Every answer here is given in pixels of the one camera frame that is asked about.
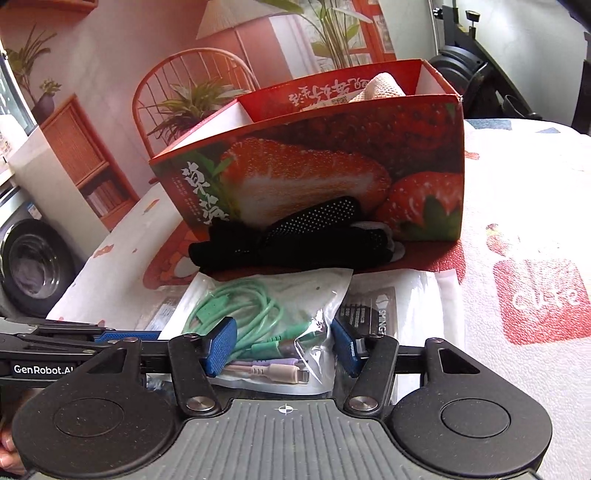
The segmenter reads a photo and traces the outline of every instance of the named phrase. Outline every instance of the strawberry image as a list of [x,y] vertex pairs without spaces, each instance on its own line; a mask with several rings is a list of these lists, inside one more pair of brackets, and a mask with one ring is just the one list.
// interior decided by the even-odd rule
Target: strawberry image
[[382,164],[392,179],[424,170],[462,171],[463,139],[456,128],[462,113],[457,105],[358,102],[357,106],[354,112],[276,125],[261,136],[314,150],[359,153]]
[[518,244],[519,237],[517,235],[508,235],[496,223],[491,223],[486,227],[486,246],[491,252],[508,257]]
[[422,171],[392,185],[374,220],[405,240],[457,240],[462,225],[464,175]]
[[359,153],[305,150],[273,140],[245,138],[221,158],[231,163],[220,175],[241,220],[263,228],[292,213],[340,196],[359,200],[372,212],[392,183],[386,169]]

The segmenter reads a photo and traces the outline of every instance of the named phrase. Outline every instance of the washing machine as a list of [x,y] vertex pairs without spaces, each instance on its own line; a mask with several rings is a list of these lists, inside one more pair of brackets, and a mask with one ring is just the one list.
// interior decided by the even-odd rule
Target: washing machine
[[0,316],[45,318],[75,278],[69,247],[31,196],[0,190]]

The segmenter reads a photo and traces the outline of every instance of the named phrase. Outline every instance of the printed label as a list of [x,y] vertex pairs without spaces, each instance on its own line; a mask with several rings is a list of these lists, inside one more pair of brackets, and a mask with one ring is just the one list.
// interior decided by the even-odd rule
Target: printed label
[[591,303],[569,260],[513,260],[494,266],[505,337],[516,345],[591,336]]
[[72,372],[76,364],[58,364],[46,362],[12,362],[12,376],[14,378],[34,378],[39,380],[53,380]]
[[27,210],[29,211],[29,214],[35,219],[35,220],[41,220],[41,213],[39,212],[39,210],[37,210],[37,207],[35,206],[35,204],[33,203],[29,203],[29,205],[27,206]]
[[388,296],[384,294],[377,295],[375,298],[368,295],[363,300],[355,299],[341,306],[338,312],[339,319],[352,325],[360,335],[394,336],[390,326],[389,301]]
[[150,323],[146,327],[146,330],[150,332],[161,332],[166,327],[166,324],[173,316],[174,310],[178,305],[178,299],[169,297],[160,306],[156,315],[150,320]]

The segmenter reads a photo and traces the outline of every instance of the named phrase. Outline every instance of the strawberry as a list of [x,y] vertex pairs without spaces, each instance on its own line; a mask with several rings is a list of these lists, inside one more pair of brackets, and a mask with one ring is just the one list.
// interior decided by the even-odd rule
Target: strawberry
[[457,240],[462,225],[464,175],[422,171],[398,180],[374,213],[401,239]]
[[222,155],[231,163],[220,175],[240,219],[264,228],[307,207],[340,196],[357,198],[365,214],[388,194],[386,169],[360,153],[305,150],[262,138],[245,138]]

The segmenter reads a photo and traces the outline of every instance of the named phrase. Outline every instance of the cardboard box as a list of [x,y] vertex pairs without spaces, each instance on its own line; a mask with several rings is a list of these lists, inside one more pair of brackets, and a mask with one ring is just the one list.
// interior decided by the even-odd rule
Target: cardboard box
[[[406,96],[348,103],[381,72]],[[195,231],[215,217],[264,229],[352,195],[397,238],[443,241],[460,235],[463,139],[459,95],[427,62],[402,60],[243,95],[150,164]]]

